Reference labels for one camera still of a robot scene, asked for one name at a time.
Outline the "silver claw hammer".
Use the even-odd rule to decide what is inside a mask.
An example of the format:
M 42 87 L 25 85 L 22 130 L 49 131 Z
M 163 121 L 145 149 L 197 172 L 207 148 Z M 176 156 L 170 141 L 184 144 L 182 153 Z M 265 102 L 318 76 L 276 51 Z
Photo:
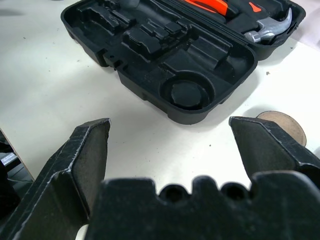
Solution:
M 244 14 L 240 32 L 255 44 L 269 44 L 293 19 L 292 7 L 280 0 L 239 0 L 239 9 Z

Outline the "black plastic tool case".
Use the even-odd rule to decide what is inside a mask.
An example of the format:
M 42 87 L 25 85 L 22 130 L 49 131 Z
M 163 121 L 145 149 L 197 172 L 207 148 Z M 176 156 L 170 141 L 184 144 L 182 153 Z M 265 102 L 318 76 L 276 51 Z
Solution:
M 60 17 L 68 34 L 100 66 L 176 123 L 201 122 L 283 45 L 306 16 L 291 0 L 292 22 L 269 44 L 241 33 L 239 0 L 227 15 L 184 0 L 80 0 Z

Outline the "round brown wooden disc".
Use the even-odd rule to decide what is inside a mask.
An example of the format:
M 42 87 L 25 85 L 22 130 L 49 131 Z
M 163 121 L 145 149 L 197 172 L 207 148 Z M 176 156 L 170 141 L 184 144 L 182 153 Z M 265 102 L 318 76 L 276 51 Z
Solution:
M 264 111 L 257 115 L 258 119 L 275 122 L 300 145 L 307 145 L 307 137 L 300 124 L 291 116 L 280 111 Z

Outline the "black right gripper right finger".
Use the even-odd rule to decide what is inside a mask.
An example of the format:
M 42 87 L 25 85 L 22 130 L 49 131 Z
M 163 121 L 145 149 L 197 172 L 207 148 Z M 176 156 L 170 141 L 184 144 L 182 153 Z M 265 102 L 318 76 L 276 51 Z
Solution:
M 243 116 L 231 116 L 228 123 L 249 179 L 255 173 L 295 171 L 320 187 L 320 158 L 277 123 Z

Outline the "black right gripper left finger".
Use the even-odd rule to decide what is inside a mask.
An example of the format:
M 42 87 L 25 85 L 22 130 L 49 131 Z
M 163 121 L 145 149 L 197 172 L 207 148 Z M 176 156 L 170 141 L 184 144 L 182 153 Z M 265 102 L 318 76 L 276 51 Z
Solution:
M 105 177 L 109 118 L 77 126 L 49 158 L 12 213 L 0 240 L 75 240 L 91 218 Z

